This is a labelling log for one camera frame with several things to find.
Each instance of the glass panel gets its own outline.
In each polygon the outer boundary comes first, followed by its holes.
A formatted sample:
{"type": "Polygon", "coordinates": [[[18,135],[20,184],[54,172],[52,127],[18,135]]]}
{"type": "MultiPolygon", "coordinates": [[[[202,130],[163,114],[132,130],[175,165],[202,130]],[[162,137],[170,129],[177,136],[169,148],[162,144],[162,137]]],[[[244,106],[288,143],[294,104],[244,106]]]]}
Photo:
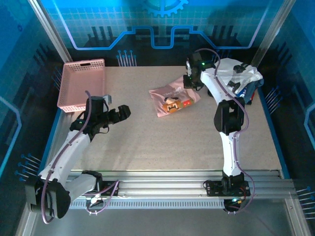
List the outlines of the glass panel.
{"type": "Polygon", "coordinates": [[[6,236],[15,234],[24,182],[43,157],[63,63],[27,0],[0,1],[0,15],[0,235],[6,236]]]}
{"type": "Polygon", "coordinates": [[[213,47],[223,57],[254,48],[247,52],[252,58],[282,0],[42,3],[73,60],[105,58],[107,66],[148,66],[183,65],[186,55],[200,47],[213,47]]]}
{"type": "MultiPolygon", "coordinates": [[[[264,95],[277,88],[273,95],[280,102],[271,120],[289,173],[297,190],[310,186],[312,191],[315,189],[314,16],[313,0],[296,1],[260,66],[265,76],[264,95]]],[[[308,222],[315,232],[315,221],[308,222]]]]}

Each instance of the pink basket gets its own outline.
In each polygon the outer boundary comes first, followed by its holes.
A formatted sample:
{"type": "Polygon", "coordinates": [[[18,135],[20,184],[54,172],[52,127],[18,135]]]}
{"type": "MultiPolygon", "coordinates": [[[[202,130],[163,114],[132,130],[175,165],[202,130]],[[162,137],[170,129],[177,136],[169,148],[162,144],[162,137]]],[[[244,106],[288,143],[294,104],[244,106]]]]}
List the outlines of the pink basket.
{"type": "Polygon", "coordinates": [[[105,95],[104,59],[65,63],[57,106],[64,112],[84,111],[85,90],[91,96],[105,95]]]}

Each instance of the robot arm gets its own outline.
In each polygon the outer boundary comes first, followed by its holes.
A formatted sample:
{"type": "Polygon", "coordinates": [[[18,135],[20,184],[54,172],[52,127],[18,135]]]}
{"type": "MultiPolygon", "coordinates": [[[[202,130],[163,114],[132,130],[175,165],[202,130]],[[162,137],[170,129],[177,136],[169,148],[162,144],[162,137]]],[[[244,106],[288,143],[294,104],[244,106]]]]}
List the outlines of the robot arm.
{"type": "Polygon", "coordinates": [[[100,129],[108,128],[108,125],[123,121],[130,116],[128,106],[119,106],[119,111],[116,112],[115,109],[108,109],[110,103],[109,95],[92,96],[90,118],[88,118],[88,100],[86,111],[71,124],[70,132],[53,160],[37,177],[28,178],[25,188],[28,207],[31,211],[42,212],[41,195],[46,192],[44,202],[46,215],[60,219],[66,214],[73,200],[87,192],[99,192],[104,188],[102,175],[93,171],[83,171],[78,178],[70,182],[66,181],[75,162],[81,158],[84,150],[100,132],[100,129]],[[48,182],[45,191],[43,191],[44,182],[48,182]]]}
{"type": "Polygon", "coordinates": [[[184,75],[184,87],[200,90],[206,85],[217,103],[214,125],[220,133],[223,145],[222,193],[226,196],[233,196],[239,192],[240,188],[248,186],[237,163],[239,156],[239,134],[237,132],[241,130],[244,123],[244,112],[234,101],[237,100],[244,107],[244,99],[236,97],[224,84],[220,75],[215,75],[216,67],[212,55],[208,51],[193,53],[188,57],[186,66],[188,73],[184,75]]]}

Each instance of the chip bag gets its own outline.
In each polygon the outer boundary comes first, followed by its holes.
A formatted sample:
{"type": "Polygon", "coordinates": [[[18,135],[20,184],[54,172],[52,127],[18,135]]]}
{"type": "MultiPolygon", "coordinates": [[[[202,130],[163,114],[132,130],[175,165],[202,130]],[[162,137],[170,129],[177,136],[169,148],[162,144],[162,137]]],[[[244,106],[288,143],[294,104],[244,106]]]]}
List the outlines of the chip bag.
{"type": "Polygon", "coordinates": [[[149,91],[158,117],[163,117],[191,106],[200,100],[199,94],[191,89],[184,88],[183,77],[168,85],[149,91]]]}

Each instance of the beige surface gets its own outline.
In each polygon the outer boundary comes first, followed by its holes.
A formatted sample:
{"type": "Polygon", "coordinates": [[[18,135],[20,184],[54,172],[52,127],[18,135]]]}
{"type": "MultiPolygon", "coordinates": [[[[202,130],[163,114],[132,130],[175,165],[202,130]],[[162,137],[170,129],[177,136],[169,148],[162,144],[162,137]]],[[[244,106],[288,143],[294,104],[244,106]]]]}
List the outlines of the beige surface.
{"type": "MultiPolygon", "coordinates": [[[[213,124],[217,106],[199,92],[201,100],[191,107],[158,118],[149,90],[165,86],[186,72],[183,66],[107,67],[107,91],[111,108],[126,104],[129,119],[110,126],[87,148],[75,170],[221,170],[223,150],[213,124]]],[[[280,169],[258,94],[246,106],[250,127],[240,138],[244,169],[280,169]]]]}

